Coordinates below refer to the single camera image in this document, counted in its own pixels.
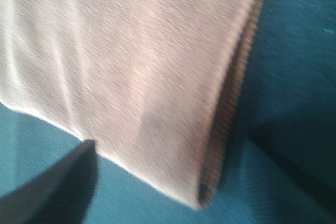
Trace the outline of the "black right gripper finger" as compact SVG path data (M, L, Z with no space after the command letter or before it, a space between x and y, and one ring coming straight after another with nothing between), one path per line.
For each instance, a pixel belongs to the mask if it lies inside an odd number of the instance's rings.
M98 179L98 155L86 140L26 184L1 197L1 223L82 223Z

